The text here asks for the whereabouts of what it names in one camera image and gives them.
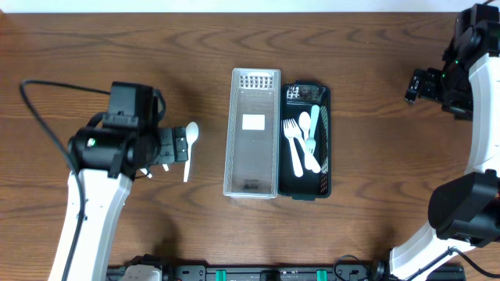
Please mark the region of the white plastic fork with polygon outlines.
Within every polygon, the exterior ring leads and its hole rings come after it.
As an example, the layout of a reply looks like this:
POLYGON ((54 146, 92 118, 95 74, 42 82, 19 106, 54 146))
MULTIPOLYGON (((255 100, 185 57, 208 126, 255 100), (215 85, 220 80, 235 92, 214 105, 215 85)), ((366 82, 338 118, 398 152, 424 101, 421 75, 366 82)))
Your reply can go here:
POLYGON ((316 160, 316 158, 309 152, 309 150, 306 147, 305 141, 302 137, 302 131, 299 127, 299 125, 296 123, 294 119, 289 119, 288 120, 289 127, 293 131, 293 137, 298 139, 298 142, 300 143, 302 150, 304 152, 305 156, 305 168, 308 170, 313 171, 314 173, 319 173, 321 171, 321 167, 316 160))
POLYGON ((283 121, 284 126, 284 136, 287 138, 290 153, 291 153, 291 162, 294 170, 294 175, 296 177, 303 176, 303 168, 300 162, 300 158, 298 156, 297 148, 295 146, 295 139, 298 139, 300 136, 300 129, 298 128, 298 124, 294 119, 285 119, 283 121))

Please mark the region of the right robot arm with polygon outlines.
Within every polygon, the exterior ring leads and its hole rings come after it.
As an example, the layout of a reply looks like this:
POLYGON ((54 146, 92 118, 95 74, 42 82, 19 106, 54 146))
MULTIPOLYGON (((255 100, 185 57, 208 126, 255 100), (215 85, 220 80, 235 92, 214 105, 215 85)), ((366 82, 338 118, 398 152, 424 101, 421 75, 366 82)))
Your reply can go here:
POLYGON ((485 2, 460 12, 442 60, 440 69, 414 70, 405 100, 434 101, 472 123, 464 172, 434 189, 427 221, 390 250, 371 280, 460 280, 446 265, 456 256, 483 276, 499 277, 467 256, 499 241, 499 8, 485 2))

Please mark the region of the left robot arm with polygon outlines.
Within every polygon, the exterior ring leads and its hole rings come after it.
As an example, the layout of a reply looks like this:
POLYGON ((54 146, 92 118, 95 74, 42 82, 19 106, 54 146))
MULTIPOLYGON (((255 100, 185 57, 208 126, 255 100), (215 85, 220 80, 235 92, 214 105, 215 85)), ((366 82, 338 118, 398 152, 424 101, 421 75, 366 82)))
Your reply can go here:
POLYGON ((103 280, 120 213, 139 169, 187 162, 187 130, 161 128, 160 90, 112 83, 109 107, 70 138, 76 169, 68 179, 66 217, 49 278, 103 280))

